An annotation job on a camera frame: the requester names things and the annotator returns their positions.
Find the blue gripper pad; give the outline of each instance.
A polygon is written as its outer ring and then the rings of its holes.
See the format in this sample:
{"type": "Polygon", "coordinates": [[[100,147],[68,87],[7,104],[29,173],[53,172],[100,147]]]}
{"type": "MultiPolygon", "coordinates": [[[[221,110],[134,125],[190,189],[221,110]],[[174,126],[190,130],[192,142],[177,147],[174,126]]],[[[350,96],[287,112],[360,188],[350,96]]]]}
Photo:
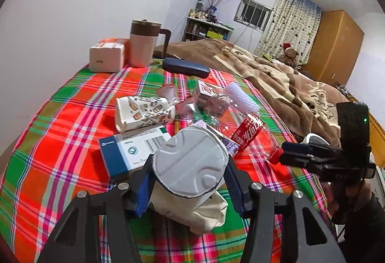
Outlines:
{"type": "Polygon", "coordinates": [[[154,176],[150,175],[150,171],[147,171],[143,177],[143,182],[139,187],[137,193],[137,202],[135,208],[135,216],[141,218],[142,214],[147,211],[148,204],[150,202],[151,193],[153,191],[155,179],[154,176]]]}
{"type": "Polygon", "coordinates": [[[311,147],[309,147],[306,144],[297,144],[297,143],[288,143],[288,142],[285,142],[282,144],[282,149],[290,153],[298,153],[303,155],[311,154],[313,152],[311,147]]]}
{"type": "Polygon", "coordinates": [[[234,210],[240,215],[240,217],[243,217],[244,213],[247,211],[244,203],[243,192],[229,164],[225,169],[223,177],[225,178],[227,190],[229,191],[234,210]]]}

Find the wooden wardrobe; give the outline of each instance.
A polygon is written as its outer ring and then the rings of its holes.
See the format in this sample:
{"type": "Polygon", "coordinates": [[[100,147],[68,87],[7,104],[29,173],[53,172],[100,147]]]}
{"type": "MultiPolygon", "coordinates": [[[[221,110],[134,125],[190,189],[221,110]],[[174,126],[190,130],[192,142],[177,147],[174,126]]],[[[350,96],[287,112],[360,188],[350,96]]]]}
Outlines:
{"type": "Polygon", "coordinates": [[[343,10],[321,16],[309,61],[302,71],[329,85],[345,85],[353,71],[364,33],[343,10]]]}

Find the red green plaid fabric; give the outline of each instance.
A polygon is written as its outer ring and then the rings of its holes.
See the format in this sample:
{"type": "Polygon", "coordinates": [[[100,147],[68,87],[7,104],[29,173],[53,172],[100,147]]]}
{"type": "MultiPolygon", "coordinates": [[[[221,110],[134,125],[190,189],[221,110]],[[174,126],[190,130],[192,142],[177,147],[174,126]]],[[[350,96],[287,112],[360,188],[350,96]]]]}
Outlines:
{"type": "MultiPolygon", "coordinates": [[[[189,97],[197,77],[162,70],[160,60],[147,68],[124,68],[120,73],[91,73],[80,70],[61,87],[36,114],[18,141],[1,184],[0,233],[21,263],[35,262],[57,220],[80,190],[91,194],[112,188],[98,140],[116,134],[116,98],[155,96],[163,84],[173,83],[179,98],[189,97]]],[[[266,100],[248,81],[211,70],[205,82],[225,87],[236,80],[261,106],[260,115],[281,144],[294,141],[287,127],[266,100]]],[[[167,126],[171,135],[187,124],[176,118],[167,126]]],[[[238,168],[247,171],[275,191],[302,190],[321,215],[328,218],[326,200],[314,175],[277,164],[253,153],[251,146],[237,155],[238,168]]],[[[198,236],[177,222],[153,211],[132,221],[132,229],[143,262],[238,262],[242,256],[249,220],[234,211],[226,189],[219,190],[229,207],[226,222],[198,236]]],[[[272,262],[279,262],[282,219],[275,217],[272,262]]],[[[101,253],[110,262],[106,219],[101,219],[101,253]]]]}

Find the vase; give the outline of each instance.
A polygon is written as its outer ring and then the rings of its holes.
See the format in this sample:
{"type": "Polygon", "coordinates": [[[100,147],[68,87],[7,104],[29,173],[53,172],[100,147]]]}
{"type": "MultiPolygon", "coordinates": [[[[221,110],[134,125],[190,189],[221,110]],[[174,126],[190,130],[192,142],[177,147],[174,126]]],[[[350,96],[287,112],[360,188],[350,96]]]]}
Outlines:
{"type": "Polygon", "coordinates": [[[209,16],[212,16],[216,11],[217,11],[217,8],[214,7],[214,6],[210,6],[210,7],[207,9],[207,13],[209,14],[209,16]]]}

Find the patterned curtain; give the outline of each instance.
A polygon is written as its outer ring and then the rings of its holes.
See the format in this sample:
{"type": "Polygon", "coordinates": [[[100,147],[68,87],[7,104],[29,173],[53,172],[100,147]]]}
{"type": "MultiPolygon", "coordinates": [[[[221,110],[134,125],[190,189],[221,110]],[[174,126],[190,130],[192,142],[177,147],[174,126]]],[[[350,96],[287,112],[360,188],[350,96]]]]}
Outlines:
{"type": "Polygon", "coordinates": [[[299,64],[307,64],[321,14],[322,8],[311,0],[276,0],[254,54],[277,58],[282,45],[290,43],[300,54],[299,64]]]}

